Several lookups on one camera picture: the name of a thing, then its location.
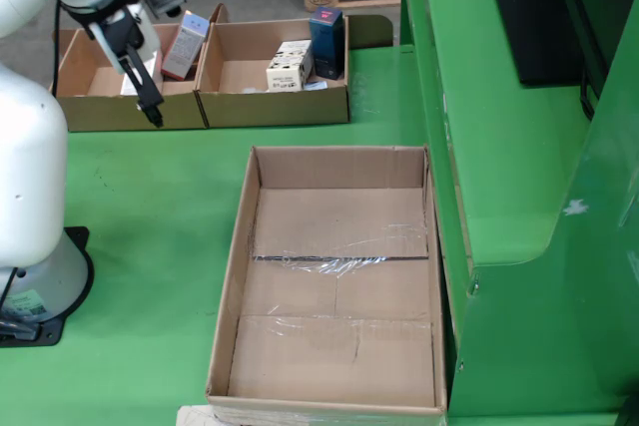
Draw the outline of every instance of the open cardboard box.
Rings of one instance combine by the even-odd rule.
[[[355,47],[392,45],[392,25],[381,16],[345,19],[345,51]],[[309,19],[228,23],[220,17],[212,26],[197,78],[197,95],[211,127],[339,124],[349,121],[348,55],[339,80],[314,74],[309,82],[326,81],[318,91],[268,93],[266,69],[285,41],[311,38]],[[364,44],[357,38],[364,39]],[[252,89],[255,93],[246,93]]]
[[[254,148],[207,398],[231,424],[439,424],[432,179],[421,148]]]
[[[227,12],[218,5],[211,22],[219,18],[226,21]],[[178,33],[179,24],[157,25],[163,53],[166,53]],[[71,132],[157,130],[137,109],[135,96],[120,95],[124,75],[111,66],[97,42],[84,30],[62,31],[58,80],[58,102],[67,117]],[[160,106],[164,117],[164,130],[203,129],[206,118],[194,93],[196,76],[200,69],[198,57],[183,82],[165,77]]]

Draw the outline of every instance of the green metal panel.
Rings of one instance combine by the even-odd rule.
[[[448,153],[445,131],[443,94],[439,82],[437,52],[427,16],[426,0],[406,0],[410,8],[408,22],[412,30],[415,56],[419,69],[419,86],[426,106],[426,132],[430,145],[435,196],[439,215],[437,221],[442,238],[446,265],[446,282],[453,318],[455,338],[461,335],[462,318],[466,308],[466,289],[469,283],[468,262],[457,209],[457,197]]]
[[[589,126],[576,89],[519,86],[494,0],[407,1],[420,77],[445,94],[447,121],[424,94],[431,152],[454,148],[475,262],[451,416],[616,410],[639,378],[639,3]]]
[[[615,415],[450,418],[450,426],[613,426]]]
[[[428,1],[473,260],[532,259],[588,129],[578,88],[521,86],[496,0]]]

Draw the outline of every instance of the black cable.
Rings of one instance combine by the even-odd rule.
[[[51,94],[58,97],[58,74],[60,70],[60,13],[62,1],[56,0],[56,15],[53,22],[53,85]]]
[[[588,120],[592,121],[595,116],[595,109],[592,106],[590,99],[588,98],[588,72],[585,68],[583,69],[583,74],[581,76],[580,100],[583,113]]]
[[[18,268],[13,268],[11,270],[11,274],[9,275],[9,280],[7,281],[7,285],[4,287],[4,291],[2,291],[2,296],[0,296],[0,313],[2,313],[2,306],[4,306],[4,301],[7,299],[7,295],[9,294],[9,289],[11,289],[11,283],[13,283],[13,278],[16,276],[18,272]]]

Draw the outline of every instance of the green table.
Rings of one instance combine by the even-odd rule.
[[[96,280],[59,345],[0,352],[2,424],[175,424],[205,382],[252,145],[423,145],[410,49],[351,55],[352,124],[74,134],[66,225]]]

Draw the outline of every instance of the blue box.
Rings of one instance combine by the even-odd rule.
[[[344,26],[338,9],[318,7],[311,17],[311,39],[316,75],[337,80],[343,73]]]

